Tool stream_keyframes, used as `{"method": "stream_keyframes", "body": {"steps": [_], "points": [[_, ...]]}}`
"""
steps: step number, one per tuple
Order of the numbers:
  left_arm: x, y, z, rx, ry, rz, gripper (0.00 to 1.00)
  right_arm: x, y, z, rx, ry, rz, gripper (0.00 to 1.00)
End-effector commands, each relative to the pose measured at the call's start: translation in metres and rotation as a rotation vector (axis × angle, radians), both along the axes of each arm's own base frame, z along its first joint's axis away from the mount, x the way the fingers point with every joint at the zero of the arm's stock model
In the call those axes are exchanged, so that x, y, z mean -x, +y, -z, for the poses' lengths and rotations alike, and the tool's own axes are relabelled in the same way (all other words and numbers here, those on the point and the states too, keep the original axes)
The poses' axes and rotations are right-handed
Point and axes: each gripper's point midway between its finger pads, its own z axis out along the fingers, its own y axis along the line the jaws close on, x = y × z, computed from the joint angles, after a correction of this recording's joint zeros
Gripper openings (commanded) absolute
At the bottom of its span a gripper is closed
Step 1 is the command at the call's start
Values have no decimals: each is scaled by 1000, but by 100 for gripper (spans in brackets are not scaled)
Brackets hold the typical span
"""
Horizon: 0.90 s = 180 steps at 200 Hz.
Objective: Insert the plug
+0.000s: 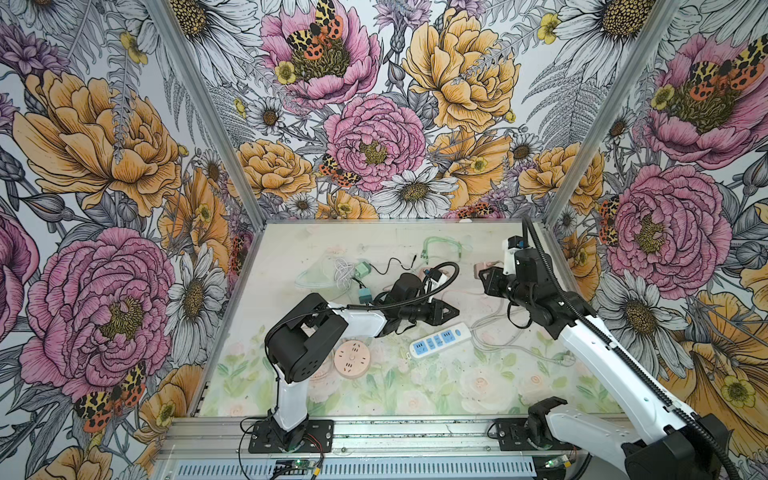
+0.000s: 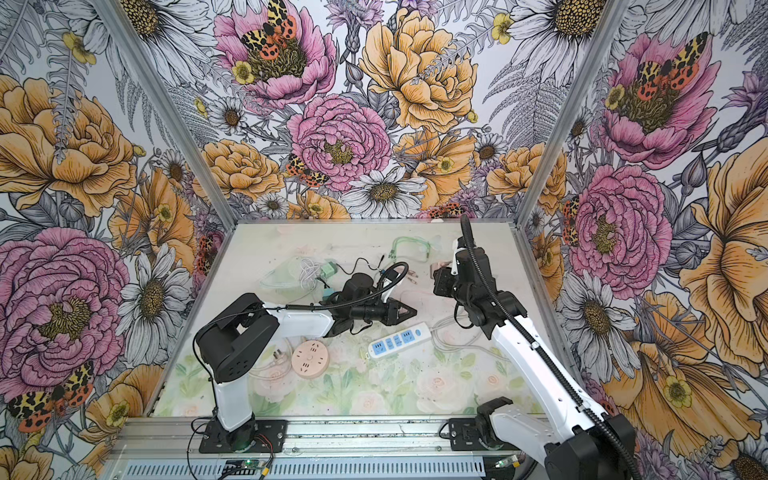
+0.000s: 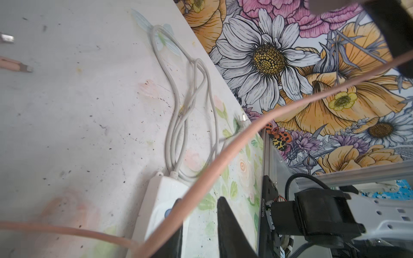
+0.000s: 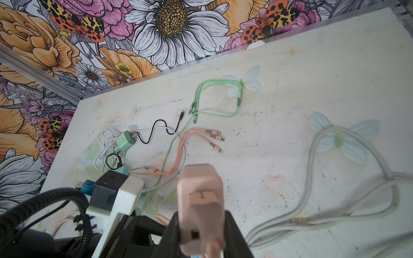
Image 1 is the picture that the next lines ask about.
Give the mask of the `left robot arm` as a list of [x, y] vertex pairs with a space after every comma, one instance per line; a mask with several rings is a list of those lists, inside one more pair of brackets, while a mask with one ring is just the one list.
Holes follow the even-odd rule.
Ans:
[[436, 296], [451, 286], [460, 266], [445, 261], [422, 276], [405, 272], [367, 304], [339, 305], [310, 293], [267, 332], [264, 353], [276, 374], [276, 405], [253, 435], [289, 452], [312, 439], [309, 380], [342, 340], [380, 338], [418, 323], [441, 326], [459, 310]]

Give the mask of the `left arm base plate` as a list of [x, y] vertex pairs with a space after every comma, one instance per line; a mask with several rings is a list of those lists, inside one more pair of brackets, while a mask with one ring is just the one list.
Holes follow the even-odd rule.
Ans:
[[257, 419], [249, 428], [248, 452], [272, 453], [330, 453], [335, 422], [305, 419], [296, 428], [283, 430], [272, 418]]

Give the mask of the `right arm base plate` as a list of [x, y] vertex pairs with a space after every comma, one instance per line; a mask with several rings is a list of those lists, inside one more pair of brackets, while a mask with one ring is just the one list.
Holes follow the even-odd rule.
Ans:
[[540, 445], [533, 440], [528, 420], [523, 418], [500, 418], [493, 422], [492, 437], [501, 451], [536, 451]]

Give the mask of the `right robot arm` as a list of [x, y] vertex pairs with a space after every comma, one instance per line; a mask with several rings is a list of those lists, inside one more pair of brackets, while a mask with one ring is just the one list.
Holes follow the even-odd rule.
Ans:
[[573, 445], [630, 479], [739, 478], [728, 453], [731, 433], [725, 424], [675, 398], [580, 294], [562, 288], [529, 217], [522, 220], [521, 235], [505, 241], [503, 266], [484, 269], [479, 278], [486, 295], [524, 308], [531, 324], [587, 366], [631, 423], [622, 428], [552, 396], [528, 410], [525, 428], [532, 446]]

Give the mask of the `pink charger plug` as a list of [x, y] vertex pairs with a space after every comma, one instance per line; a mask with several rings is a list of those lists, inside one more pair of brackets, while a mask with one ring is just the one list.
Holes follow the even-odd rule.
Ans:
[[474, 264], [473, 265], [474, 278], [479, 279], [480, 272], [483, 270], [486, 270], [487, 268], [490, 268], [490, 265], [487, 262], [478, 262]]

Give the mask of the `white blue power strip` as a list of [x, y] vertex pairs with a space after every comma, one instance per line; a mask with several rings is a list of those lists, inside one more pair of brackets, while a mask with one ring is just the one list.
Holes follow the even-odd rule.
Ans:
[[413, 341], [409, 353], [412, 358], [421, 359], [471, 340], [471, 329], [465, 323], [457, 323]]

